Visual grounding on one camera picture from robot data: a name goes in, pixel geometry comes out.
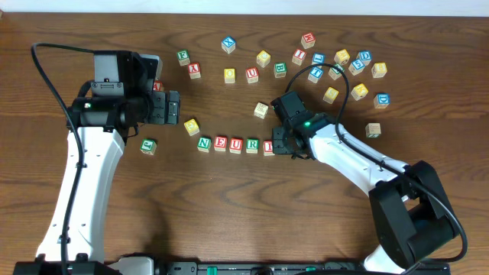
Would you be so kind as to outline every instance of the black cable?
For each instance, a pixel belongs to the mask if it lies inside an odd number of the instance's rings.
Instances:
[[[438,205],[440,205],[443,210],[445,211],[446,215],[449,217],[449,219],[452,221],[452,223],[455,225],[455,227],[457,228],[457,231],[458,233],[460,234],[460,238],[461,238],[461,242],[462,242],[462,248],[461,248],[461,251],[460,253],[455,256],[455,257],[450,257],[450,258],[436,258],[436,259],[425,259],[425,260],[422,260],[422,262],[441,262],[441,263],[452,263],[452,262],[456,262],[457,260],[461,260],[466,254],[467,254],[467,250],[468,250],[468,239],[467,239],[467,235],[465,234],[465,230],[463,228],[463,226],[461,225],[460,221],[458,220],[458,218],[455,216],[455,214],[450,211],[450,209],[438,198],[438,196],[427,186],[424,186],[420,183],[418,183],[417,181],[415,181],[414,179],[411,179],[409,178],[408,176],[406,176],[404,173],[401,173],[397,170],[395,170],[393,167],[390,167],[388,165],[385,164],[385,162],[383,160],[377,160],[376,158],[372,157],[371,155],[369,154],[366,154],[364,151],[362,151],[361,149],[359,148],[356,148],[356,146],[354,146],[353,144],[351,144],[350,142],[348,142],[347,139],[345,139],[345,136],[343,134],[341,134],[339,132],[339,122],[343,116],[343,111],[345,110],[345,106],[346,106],[346,103],[348,103],[348,96],[350,94],[350,84],[348,82],[348,78],[346,77],[345,73],[339,69],[337,69],[335,66],[331,65],[331,64],[327,64],[327,63],[317,63],[317,64],[313,64],[313,65],[309,65],[307,66],[306,68],[300,70],[289,82],[289,84],[287,85],[287,88],[285,90],[285,92],[288,92],[290,87],[292,86],[292,83],[293,81],[302,73],[306,72],[307,70],[313,68],[313,67],[316,67],[316,66],[328,66],[328,67],[331,67],[331,68],[334,68],[336,69],[337,71],[339,71],[341,73],[341,75],[343,76],[343,79],[345,80],[345,85],[346,85],[346,95],[345,95],[345,100],[342,104],[342,107],[340,108],[339,112],[338,112],[338,115],[336,117],[336,121],[335,121],[335,132],[336,134],[338,135],[338,138],[341,142],[344,142],[348,147],[350,147],[353,151],[355,151],[356,153],[360,154],[361,156],[367,158],[368,160],[370,160],[371,162],[377,164],[381,169],[385,169],[385,170],[388,170],[390,171],[391,173],[394,173],[396,174],[397,176],[401,177],[403,180],[406,180],[408,183],[410,183],[412,186],[416,187],[417,189],[421,190],[422,192],[424,192],[427,196],[429,196],[430,198],[432,198]]]
[[[71,211],[73,208],[73,202],[75,200],[75,195],[76,195],[76,189],[78,187],[78,182],[80,175],[82,173],[82,168],[83,168],[83,161],[84,161],[84,152],[83,152],[83,145],[82,141],[79,138],[78,135],[78,129],[75,128],[75,125],[73,123],[73,120],[70,116],[70,113],[68,112],[68,109],[66,105],[64,104],[64,101],[61,99],[60,94],[57,92],[56,88],[54,88],[53,83],[49,80],[47,77],[46,73],[44,72],[43,68],[39,64],[39,60],[37,59],[37,47],[53,47],[53,48],[58,48],[58,49],[64,49],[64,50],[75,50],[83,53],[93,53],[93,50],[87,50],[87,49],[82,49],[78,47],[71,47],[71,46],[65,46],[65,45],[59,45],[59,44],[50,44],[50,43],[35,43],[31,47],[31,55],[32,55],[32,60],[34,61],[34,64],[36,65],[37,70],[39,71],[40,76],[44,79],[44,82],[46,83],[47,87],[51,90],[51,92],[54,95],[54,98],[58,101],[60,104],[64,115],[66,116],[66,119],[68,121],[68,125],[71,127],[71,131],[73,132],[73,135],[75,136],[75,141],[76,141],[76,147],[78,148],[78,163],[76,164],[76,173],[75,173],[75,179],[73,180],[73,186],[71,188],[71,193],[70,197],[68,198],[68,203],[66,205],[66,212],[64,215],[64,220],[63,220],[63,227],[61,229],[61,271],[63,272],[63,275],[68,275],[68,263],[67,263],[67,235],[68,235],[68,225],[70,223],[70,216],[71,216]]]

